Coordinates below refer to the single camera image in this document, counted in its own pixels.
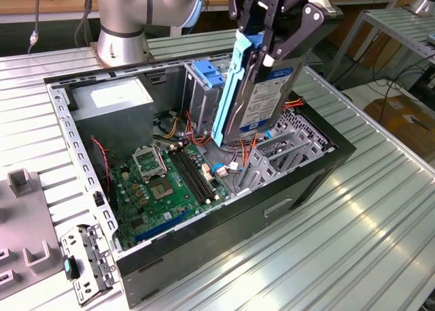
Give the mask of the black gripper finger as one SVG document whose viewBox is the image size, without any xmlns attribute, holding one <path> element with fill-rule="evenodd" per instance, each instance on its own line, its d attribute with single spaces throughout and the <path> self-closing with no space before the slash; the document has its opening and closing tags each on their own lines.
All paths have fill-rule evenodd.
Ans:
<svg viewBox="0 0 435 311">
<path fill-rule="evenodd" d="M 318 41 L 323 26 L 323 6 L 308 0 L 282 12 L 283 0 L 261 0 L 267 6 L 261 63 L 270 67 L 276 60 L 305 55 Z"/>
<path fill-rule="evenodd" d="M 254 10 L 257 0 L 228 0 L 229 18 L 244 35 L 254 34 Z"/>
</svg>

